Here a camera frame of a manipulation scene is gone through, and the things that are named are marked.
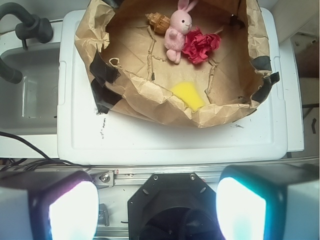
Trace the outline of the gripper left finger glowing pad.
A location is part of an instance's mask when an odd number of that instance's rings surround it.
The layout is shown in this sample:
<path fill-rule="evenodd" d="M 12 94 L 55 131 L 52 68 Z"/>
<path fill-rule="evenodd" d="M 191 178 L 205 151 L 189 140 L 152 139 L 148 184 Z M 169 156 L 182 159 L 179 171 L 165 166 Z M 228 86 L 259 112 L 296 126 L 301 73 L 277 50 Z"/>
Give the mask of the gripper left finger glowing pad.
<path fill-rule="evenodd" d="M 92 177 L 77 171 L 2 171 L 2 240 L 92 240 L 99 194 Z"/>

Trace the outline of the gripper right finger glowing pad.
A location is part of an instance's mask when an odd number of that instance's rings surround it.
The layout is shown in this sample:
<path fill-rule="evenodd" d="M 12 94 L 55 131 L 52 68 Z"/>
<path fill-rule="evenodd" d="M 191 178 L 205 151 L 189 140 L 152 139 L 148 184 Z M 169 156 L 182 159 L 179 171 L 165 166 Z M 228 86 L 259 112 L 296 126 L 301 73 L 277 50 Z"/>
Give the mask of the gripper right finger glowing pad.
<path fill-rule="evenodd" d="M 216 188 L 216 213 L 227 240 L 318 240 L 319 166 L 229 165 Z"/>

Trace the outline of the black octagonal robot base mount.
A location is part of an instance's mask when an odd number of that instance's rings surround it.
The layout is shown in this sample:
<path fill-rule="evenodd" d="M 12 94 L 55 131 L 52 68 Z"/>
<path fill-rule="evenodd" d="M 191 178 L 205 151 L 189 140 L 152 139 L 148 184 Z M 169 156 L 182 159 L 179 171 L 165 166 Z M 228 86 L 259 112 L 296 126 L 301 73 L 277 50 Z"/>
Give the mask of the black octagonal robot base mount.
<path fill-rule="evenodd" d="M 128 200 L 131 240 L 222 240 L 216 192 L 197 174 L 153 174 Z"/>

